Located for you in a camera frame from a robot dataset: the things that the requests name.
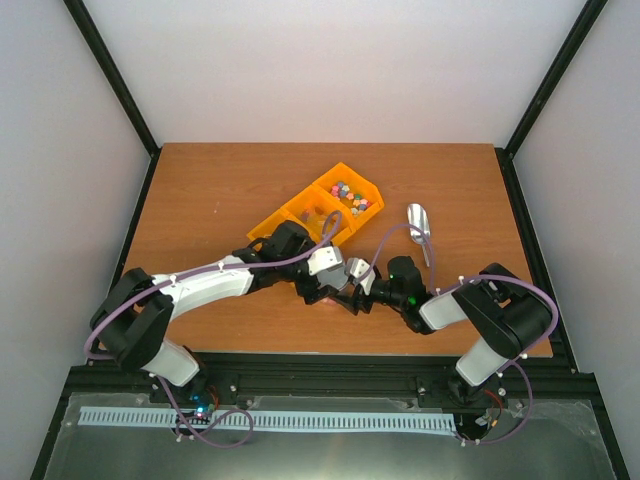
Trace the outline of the clear plastic cup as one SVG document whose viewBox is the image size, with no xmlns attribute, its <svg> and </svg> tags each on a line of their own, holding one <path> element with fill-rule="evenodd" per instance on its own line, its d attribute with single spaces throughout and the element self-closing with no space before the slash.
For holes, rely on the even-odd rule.
<svg viewBox="0 0 640 480">
<path fill-rule="evenodd" d="M 337 303 L 334 299 L 331 299 L 331 298 L 324 298 L 320 301 L 320 303 L 326 306 L 340 306 L 339 303 Z"/>
</svg>

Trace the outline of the yellow bin with popsicle candies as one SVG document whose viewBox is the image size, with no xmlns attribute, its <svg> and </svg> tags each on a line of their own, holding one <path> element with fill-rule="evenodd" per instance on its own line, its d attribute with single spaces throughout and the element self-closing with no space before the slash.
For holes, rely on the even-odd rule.
<svg viewBox="0 0 640 480">
<path fill-rule="evenodd" d="M 308 186 L 282 207 L 293 220 L 303 225 L 312 239 L 319 242 L 336 224 L 332 237 L 334 245 L 346 242 L 356 232 L 355 218 L 351 210 L 338 198 L 318 186 Z"/>
</svg>

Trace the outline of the silver metal scoop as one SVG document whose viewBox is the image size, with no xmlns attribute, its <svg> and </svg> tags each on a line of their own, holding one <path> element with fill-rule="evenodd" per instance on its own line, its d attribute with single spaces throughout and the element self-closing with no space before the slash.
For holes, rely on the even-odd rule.
<svg viewBox="0 0 640 480">
<path fill-rule="evenodd" d="M 407 207 L 407 218 L 408 223 L 412 226 L 410 229 L 411 240 L 421 246 L 425 265 L 430 267 L 433 254 L 431 253 L 431 231 L 427 211 L 419 203 L 410 203 Z"/>
</svg>

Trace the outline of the yellow bin with star candies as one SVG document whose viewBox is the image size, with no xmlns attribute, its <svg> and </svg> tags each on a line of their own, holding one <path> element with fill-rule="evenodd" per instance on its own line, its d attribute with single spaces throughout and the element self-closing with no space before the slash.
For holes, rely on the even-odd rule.
<svg viewBox="0 0 640 480">
<path fill-rule="evenodd" d="M 378 187 L 343 162 L 334 165 L 312 184 L 327 193 L 334 204 L 347 210 L 344 219 L 353 232 L 385 207 Z"/>
</svg>

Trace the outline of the round clear cup lid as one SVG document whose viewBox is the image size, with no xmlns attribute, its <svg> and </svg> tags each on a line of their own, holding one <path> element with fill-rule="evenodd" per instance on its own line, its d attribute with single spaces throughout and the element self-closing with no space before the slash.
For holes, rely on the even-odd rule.
<svg viewBox="0 0 640 480">
<path fill-rule="evenodd" d="M 320 271 L 316 278 L 321 287 L 330 286 L 337 291 L 343 290 L 349 283 L 349 275 L 344 265 Z"/>
</svg>

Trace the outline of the yellow bin with lollipops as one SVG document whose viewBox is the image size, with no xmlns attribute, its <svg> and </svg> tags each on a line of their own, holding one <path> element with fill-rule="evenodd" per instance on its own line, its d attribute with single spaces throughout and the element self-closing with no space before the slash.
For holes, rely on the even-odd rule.
<svg viewBox="0 0 640 480">
<path fill-rule="evenodd" d="M 251 241 L 258 238 L 270 236 L 277 226 L 286 220 L 287 217 L 281 209 L 276 210 L 271 215 L 262 220 L 258 225 L 247 233 L 247 238 Z"/>
</svg>

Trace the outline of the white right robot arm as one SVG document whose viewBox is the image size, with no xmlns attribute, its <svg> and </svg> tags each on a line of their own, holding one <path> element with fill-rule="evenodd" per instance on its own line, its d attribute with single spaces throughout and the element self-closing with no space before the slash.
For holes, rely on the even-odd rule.
<svg viewBox="0 0 640 480">
<path fill-rule="evenodd" d="M 364 260 L 350 260 L 347 278 L 353 291 L 334 294 L 332 299 L 354 315 L 368 313 L 374 304 L 386 305 L 410 330 L 423 335 L 469 321 L 479 339 L 459 358 L 455 371 L 458 381 L 470 388 L 481 386 L 527 353 L 558 323 L 558 308 L 549 295 L 499 263 L 439 293 L 427 290 L 409 256 L 392 258 L 387 278 L 368 267 Z"/>
</svg>

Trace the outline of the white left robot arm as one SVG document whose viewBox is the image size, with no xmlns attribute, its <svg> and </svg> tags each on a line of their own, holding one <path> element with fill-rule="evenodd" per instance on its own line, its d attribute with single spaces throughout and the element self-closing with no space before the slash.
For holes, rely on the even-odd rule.
<svg viewBox="0 0 640 480">
<path fill-rule="evenodd" d="M 184 401 L 197 402 L 207 393 L 208 378 L 186 347 L 167 339 L 172 321 L 278 282 L 294 284 L 311 304 L 332 292 L 327 280 L 342 267 L 342 254 L 328 239 L 315 243 L 304 227 L 286 220 L 270 236 L 208 265 L 158 275 L 132 269 L 91 319 L 87 356 L 112 360 L 125 372 L 161 377 Z"/>
</svg>

